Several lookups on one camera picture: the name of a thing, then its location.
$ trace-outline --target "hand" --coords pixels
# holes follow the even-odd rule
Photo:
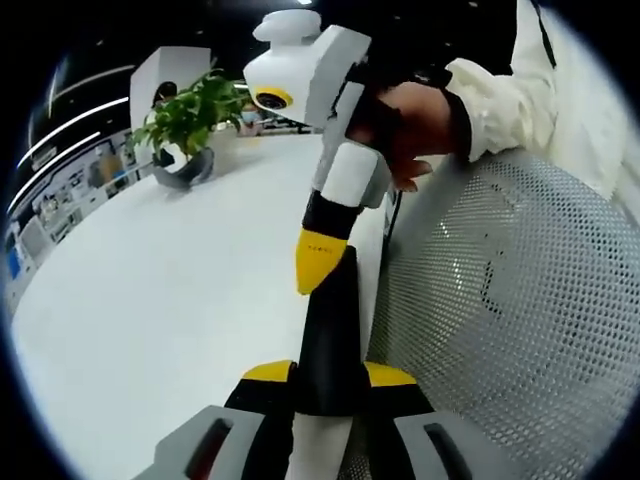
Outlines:
[[[390,107],[400,110],[403,128],[395,134],[391,152],[391,173],[396,187],[415,192],[413,178],[432,171],[428,162],[415,160],[420,155],[446,154],[454,151],[451,132],[451,109],[437,88],[405,82],[378,95]],[[367,144],[371,133],[353,128],[349,138]]]

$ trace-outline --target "yellow cap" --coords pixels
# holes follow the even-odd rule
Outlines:
[[[346,240],[303,228],[296,249],[298,292],[313,292],[338,266],[346,248]]]

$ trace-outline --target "sleeve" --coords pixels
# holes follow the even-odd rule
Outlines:
[[[468,116],[471,161],[487,150],[517,146],[545,154],[554,131],[554,72],[539,18],[530,0],[518,0],[516,8],[513,75],[494,76],[466,59],[447,66],[452,78],[446,89],[459,97]]]

